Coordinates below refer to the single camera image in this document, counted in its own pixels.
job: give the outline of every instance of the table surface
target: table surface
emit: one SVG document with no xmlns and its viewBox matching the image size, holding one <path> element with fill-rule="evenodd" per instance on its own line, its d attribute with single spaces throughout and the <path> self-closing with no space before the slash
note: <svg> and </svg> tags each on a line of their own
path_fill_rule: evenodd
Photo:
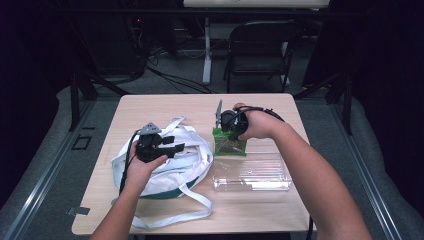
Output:
<svg viewBox="0 0 424 240">
<path fill-rule="evenodd" d="M 193 126 L 213 146 L 212 128 L 219 100 L 222 110 L 232 109 L 237 102 L 272 108 L 291 124 L 306 140 L 306 132 L 293 97 L 289 94 L 190 94 L 190 95 L 128 95 L 122 97 L 97 163 L 81 202 L 90 208 L 88 215 L 77 215 L 72 231 L 90 235 L 118 195 L 113 183 L 111 160 L 135 130 L 149 122 L 165 128 L 173 117 L 185 116 L 183 124 Z M 277 152 L 275 144 L 267 151 Z M 200 220 L 175 223 L 156 229 L 137 229 L 133 234 L 202 234 L 239 232 L 291 232 L 308 229 L 309 214 L 299 194 L 291 185 L 289 191 L 216 192 L 213 188 L 214 166 L 205 179 L 192 190 L 213 202 L 212 214 Z M 202 205 L 187 196 L 168 200 L 139 200 L 136 215 L 154 221 L 185 212 L 203 210 Z"/>
<path fill-rule="evenodd" d="M 184 7 L 326 8 L 330 0 L 184 0 Z"/>
</svg>

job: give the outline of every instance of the white strap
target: white strap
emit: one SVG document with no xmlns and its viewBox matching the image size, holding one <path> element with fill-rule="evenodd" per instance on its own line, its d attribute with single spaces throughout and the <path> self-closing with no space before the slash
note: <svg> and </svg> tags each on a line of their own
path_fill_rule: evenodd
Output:
<svg viewBox="0 0 424 240">
<path fill-rule="evenodd" d="M 207 199 L 206 197 L 198 193 L 191 191 L 186 184 L 180 186 L 179 189 L 187 196 L 203 204 L 205 207 L 207 207 L 207 209 L 202 211 L 197 211 L 197 212 L 183 213 L 177 216 L 164 218 L 153 223 L 146 223 L 143 219 L 134 216 L 132 225 L 137 228 L 163 227 L 163 226 L 167 226 L 176 222 L 204 218 L 209 216 L 212 213 L 212 202 L 209 199 Z"/>
</svg>

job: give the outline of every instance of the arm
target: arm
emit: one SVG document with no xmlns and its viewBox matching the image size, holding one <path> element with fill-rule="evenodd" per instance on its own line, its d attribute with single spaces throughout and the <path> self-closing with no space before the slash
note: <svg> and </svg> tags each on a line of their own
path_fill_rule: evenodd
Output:
<svg viewBox="0 0 424 240">
<path fill-rule="evenodd" d="M 239 136 L 271 138 L 277 145 L 319 239 L 371 239 L 348 189 L 331 165 L 287 123 L 260 111 L 248 111 L 249 128 Z"/>
<path fill-rule="evenodd" d="M 136 142 L 131 146 L 130 156 L 135 155 Z M 139 161 L 137 157 L 128 168 L 125 187 L 109 210 L 106 217 L 94 231 L 90 239 L 127 239 L 131 222 L 137 207 L 137 201 L 149 181 L 152 171 L 163 164 L 166 155 L 149 163 Z"/>
</svg>

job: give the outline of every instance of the clear plastic container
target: clear plastic container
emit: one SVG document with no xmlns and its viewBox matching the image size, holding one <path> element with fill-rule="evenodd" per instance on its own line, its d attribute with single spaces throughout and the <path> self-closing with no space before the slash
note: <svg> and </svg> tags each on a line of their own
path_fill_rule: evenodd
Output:
<svg viewBox="0 0 424 240">
<path fill-rule="evenodd" d="M 214 160 L 215 191 L 290 189 L 292 182 L 279 152 L 247 152 L 246 157 L 220 156 Z"/>
</svg>

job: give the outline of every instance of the chair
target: chair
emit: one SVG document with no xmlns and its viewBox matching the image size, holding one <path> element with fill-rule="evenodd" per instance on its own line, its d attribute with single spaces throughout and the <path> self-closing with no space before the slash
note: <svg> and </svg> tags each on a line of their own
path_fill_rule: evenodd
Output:
<svg viewBox="0 0 424 240">
<path fill-rule="evenodd" d="M 231 75 L 284 75 L 285 90 L 293 47 L 302 36 L 302 27 L 293 21 L 250 21 L 237 26 L 230 35 L 224 81 L 231 92 Z M 287 48 L 283 52 L 283 43 Z"/>
</svg>

